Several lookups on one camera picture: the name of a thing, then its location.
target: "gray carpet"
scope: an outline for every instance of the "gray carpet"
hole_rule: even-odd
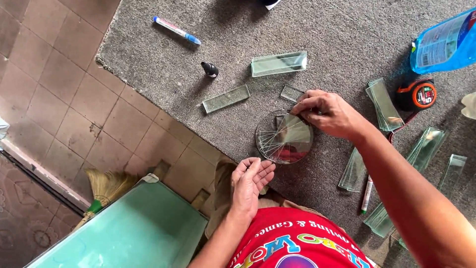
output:
[[[405,76],[411,41],[424,29],[476,5],[475,0],[282,0],[267,12],[255,0],[122,0],[99,50],[98,60],[155,105],[235,160],[257,156],[254,131],[266,114],[292,104],[279,98],[284,83],[299,89],[321,88],[343,96],[377,124],[375,109],[364,92],[368,81],[385,77],[389,91]],[[202,41],[187,41],[151,18],[163,16]],[[251,78],[255,56],[308,52],[303,72]],[[220,70],[217,79],[204,76],[200,62]],[[475,221],[476,121],[464,118],[461,98],[476,90],[476,66],[434,75],[439,99],[395,137],[406,156],[428,126],[452,132],[425,172],[437,184],[452,153],[468,156],[454,202]],[[201,102],[242,84],[251,97],[205,115]],[[352,145],[315,131],[306,159],[280,166],[271,187],[288,199],[335,221],[377,263],[386,267],[414,265],[407,251],[390,239],[372,235],[358,214],[361,194],[341,191]],[[371,211],[379,203],[377,195]]]

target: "glue bottle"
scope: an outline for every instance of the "glue bottle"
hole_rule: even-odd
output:
[[[464,96],[461,103],[466,106],[461,113],[468,118],[476,119],[476,92]]]
[[[215,78],[218,75],[218,68],[215,65],[206,62],[202,62],[201,65],[209,77]]]
[[[451,71],[476,62],[476,7],[425,30],[412,44],[410,64],[419,74]]]

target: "blue plastic bottle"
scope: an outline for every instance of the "blue plastic bottle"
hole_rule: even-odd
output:
[[[418,36],[410,55],[419,74],[451,71],[476,62],[476,7],[439,23]]]

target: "orange tape measure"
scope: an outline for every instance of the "orange tape measure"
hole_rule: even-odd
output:
[[[410,84],[403,84],[397,90],[396,104],[406,112],[426,110],[436,102],[435,81],[432,78],[421,79]]]

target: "barcode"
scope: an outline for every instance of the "barcode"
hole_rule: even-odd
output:
[[[430,62],[428,61],[428,53],[423,55],[423,66],[430,65]]]

